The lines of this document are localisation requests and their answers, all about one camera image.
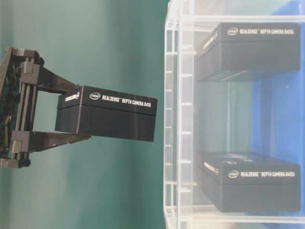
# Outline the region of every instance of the teal backdrop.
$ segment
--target teal backdrop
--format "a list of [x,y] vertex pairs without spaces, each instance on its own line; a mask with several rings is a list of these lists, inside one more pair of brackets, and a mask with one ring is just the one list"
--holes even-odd
[[[0,229],[163,229],[163,40],[167,0],[0,0],[0,59],[36,49],[77,84],[158,98],[155,142],[106,137],[0,169]],[[54,131],[39,93],[35,130]]]

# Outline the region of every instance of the intel logo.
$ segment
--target intel logo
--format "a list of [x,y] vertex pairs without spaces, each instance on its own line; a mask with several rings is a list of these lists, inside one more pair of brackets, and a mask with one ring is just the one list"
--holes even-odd
[[89,95],[89,97],[90,97],[91,99],[93,99],[93,100],[97,100],[97,99],[99,99],[99,98],[101,97],[101,94],[98,93],[98,92],[93,92],[93,93],[91,93],[91,94]]
[[236,35],[238,33],[238,28],[230,28],[227,33],[231,36]]
[[239,172],[234,170],[234,171],[229,172],[228,177],[229,178],[237,178],[238,175],[239,175]]

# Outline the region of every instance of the blue panel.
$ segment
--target blue panel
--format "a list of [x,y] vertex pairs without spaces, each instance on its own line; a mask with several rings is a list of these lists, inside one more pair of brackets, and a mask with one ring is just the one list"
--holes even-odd
[[[304,0],[291,1],[274,15],[300,15]],[[301,211],[278,216],[304,216],[304,25],[301,25],[301,69],[252,84],[251,150],[301,166]],[[274,224],[277,229],[303,229],[304,225]]]

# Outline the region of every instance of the black camera box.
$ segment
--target black camera box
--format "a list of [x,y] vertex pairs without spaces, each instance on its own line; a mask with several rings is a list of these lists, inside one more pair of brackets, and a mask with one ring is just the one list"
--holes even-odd
[[255,81],[299,68],[297,23],[220,23],[194,60],[197,81]]
[[300,167],[257,153],[199,153],[197,182],[221,212],[300,210]]
[[81,86],[58,99],[56,131],[153,141],[157,99]]

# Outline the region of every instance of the box lid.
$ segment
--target box lid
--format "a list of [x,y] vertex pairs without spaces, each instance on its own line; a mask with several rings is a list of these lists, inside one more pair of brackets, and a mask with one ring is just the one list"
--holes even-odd
[[257,153],[199,153],[198,167],[221,184],[297,184],[300,166]]
[[219,42],[299,42],[298,23],[220,23],[197,47],[200,59]]
[[76,105],[87,105],[156,116],[157,102],[155,98],[81,86],[60,95],[57,109],[64,109]]

